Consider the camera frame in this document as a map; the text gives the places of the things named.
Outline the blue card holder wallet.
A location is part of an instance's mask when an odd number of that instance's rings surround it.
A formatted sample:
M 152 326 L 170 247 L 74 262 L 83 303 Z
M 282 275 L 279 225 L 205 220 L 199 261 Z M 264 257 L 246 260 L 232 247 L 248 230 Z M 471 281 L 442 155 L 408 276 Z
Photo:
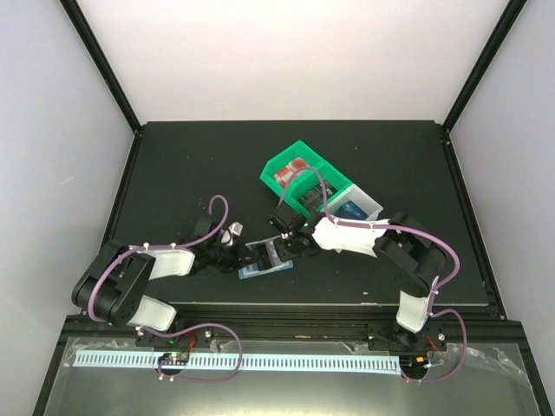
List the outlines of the blue card holder wallet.
M 238 277 L 242 280 L 255 276 L 288 270 L 293 267 L 293 261 L 283 261 L 277 252 L 275 241 L 277 237 L 250 242 L 245 245 L 251 253 L 251 258 L 246 265 L 238 271 Z

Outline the green bin with black cards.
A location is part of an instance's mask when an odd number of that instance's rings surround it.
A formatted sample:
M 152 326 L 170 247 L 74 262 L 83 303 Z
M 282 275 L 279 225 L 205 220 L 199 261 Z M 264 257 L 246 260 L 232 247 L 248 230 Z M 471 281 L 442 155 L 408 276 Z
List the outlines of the green bin with black cards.
M 318 162 L 315 166 L 296 171 L 289 183 L 284 202 L 294 211 L 309 217 L 323 211 L 323 195 L 326 195 L 329 211 L 331 203 L 348 189 L 353 182 L 329 162 Z

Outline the white bin with blue cards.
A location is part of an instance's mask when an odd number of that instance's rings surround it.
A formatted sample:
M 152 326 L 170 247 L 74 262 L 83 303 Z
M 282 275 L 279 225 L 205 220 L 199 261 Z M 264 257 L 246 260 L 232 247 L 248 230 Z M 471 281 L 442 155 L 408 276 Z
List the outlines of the white bin with blue cards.
M 383 208 L 359 186 L 348 185 L 328 203 L 330 214 L 342 219 L 377 220 Z

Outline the green bin with red cards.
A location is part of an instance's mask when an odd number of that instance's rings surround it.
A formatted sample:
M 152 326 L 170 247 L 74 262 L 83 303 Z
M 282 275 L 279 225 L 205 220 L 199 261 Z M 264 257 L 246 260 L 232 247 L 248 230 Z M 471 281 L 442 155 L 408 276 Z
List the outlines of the green bin with red cards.
M 260 180 L 278 197 L 291 176 L 300 168 L 320 167 L 325 159 L 301 140 L 297 140 L 282 152 L 269 159 L 259 175 Z

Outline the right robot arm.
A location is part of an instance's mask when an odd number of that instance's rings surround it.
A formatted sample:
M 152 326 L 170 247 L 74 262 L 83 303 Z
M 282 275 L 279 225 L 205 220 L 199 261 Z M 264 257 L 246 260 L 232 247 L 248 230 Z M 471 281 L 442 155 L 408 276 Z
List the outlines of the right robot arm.
M 413 349 L 425 340 L 424 326 L 447 251 L 437 238 L 418 230 L 412 217 L 400 213 L 390 219 L 359 220 L 321 212 L 307 218 L 288 205 L 280 205 L 269 222 L 279 231 L 274 245 L 282 261 L 315 256 L 325 250 L 377 258 L 386 277 L 400 291 L 396 343 Z

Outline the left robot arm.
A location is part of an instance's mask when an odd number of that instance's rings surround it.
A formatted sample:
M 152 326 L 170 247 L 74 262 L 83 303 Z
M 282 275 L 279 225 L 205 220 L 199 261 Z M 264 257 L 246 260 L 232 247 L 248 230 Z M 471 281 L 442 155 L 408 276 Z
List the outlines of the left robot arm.
M 218 224 L 202 216 L 180 244 L 105 243 L 71 293 L 71 302 L 90 319 L 115 326 L 150 328 L 167 346 L 180 344 L 186 324 L 177 309 L 147 295 L 149 283 L 171 276 L 191 276 L 206 268 L 232 273 L 254 254 L 240 241 L 239 222 Z

